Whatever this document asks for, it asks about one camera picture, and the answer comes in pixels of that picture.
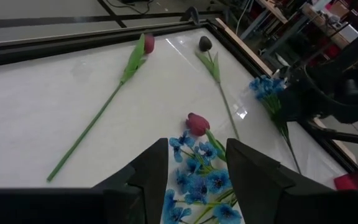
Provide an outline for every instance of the blue flower bouquet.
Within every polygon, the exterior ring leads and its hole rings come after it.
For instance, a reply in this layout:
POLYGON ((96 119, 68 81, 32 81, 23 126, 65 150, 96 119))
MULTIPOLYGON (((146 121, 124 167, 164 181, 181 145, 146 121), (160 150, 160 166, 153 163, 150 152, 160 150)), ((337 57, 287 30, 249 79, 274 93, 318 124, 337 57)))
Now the blue flower bouquet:
POLYGON ((182 170, 177 169, 176 185, 178 194, 173 189, 165 192, 162 221, 164 224, 189 224, 191 206, 200 206, 204 210, 192 223, 240 224, 241 215, 233 209, 237 203, 227 169, 217 169, 213 161, 226 162, 226 150, 207 129, 209 141, 199 142, 186 130, 179 138, 170 138, 176 162, 186 164, 182 170))
POLYGON ((284 140, 290 148, 291 154, 294 158, 296 169, 300 174, 301 170, 293 152, 287 121, 280 116, 282 104, 278 94, 285 89, 284 80, 281 78, 268 78, 266 75, 262 75, 260 78, 256 78, 250 82, 249 88, 255 91, 256 99, 266 108, 270 119, 274 122, 274 125, 277 127, 280 134, 284 137, 284 140))

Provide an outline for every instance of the red tulip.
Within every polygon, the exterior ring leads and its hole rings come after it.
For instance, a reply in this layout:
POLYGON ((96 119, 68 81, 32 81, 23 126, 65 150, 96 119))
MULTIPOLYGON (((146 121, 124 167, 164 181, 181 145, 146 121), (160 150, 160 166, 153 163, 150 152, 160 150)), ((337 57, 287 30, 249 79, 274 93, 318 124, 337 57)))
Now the red tulip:
POLYGON ((144 39, 144 51, 146 54, 153 52, 154 50, 154 37, 151 34, 146 34, 144 39))
POLYGON ((208 121, 200 115, 190 113, 186 120, 187 128, 190 129, 190 133, 195 136, 203 136, 207 129, 209 129, 208 121))

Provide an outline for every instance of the white marble surface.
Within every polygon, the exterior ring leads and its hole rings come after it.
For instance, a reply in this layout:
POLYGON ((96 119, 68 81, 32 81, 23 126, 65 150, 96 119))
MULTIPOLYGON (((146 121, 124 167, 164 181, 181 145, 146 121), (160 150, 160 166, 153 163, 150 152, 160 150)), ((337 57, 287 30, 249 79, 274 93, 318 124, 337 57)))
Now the white marble surface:
MULTIPOLYGON (((295 170, 291 154, 248 89, 249 72, 199 29, 156 38, 52 183, 46 178, 118 85, 134 42, 0 66, 0 187, 91 187, 158 138, 179 136, 189 112, 223 144, 234 133, 210 74, 194 55, 202 35, 219 52, 223 89, 241 141, 295 170)), ((290 137, 304 175, 333 187, 345 171, 297 124, 290 137)), ((170 151, 170 172, 177 167, 170 151)))

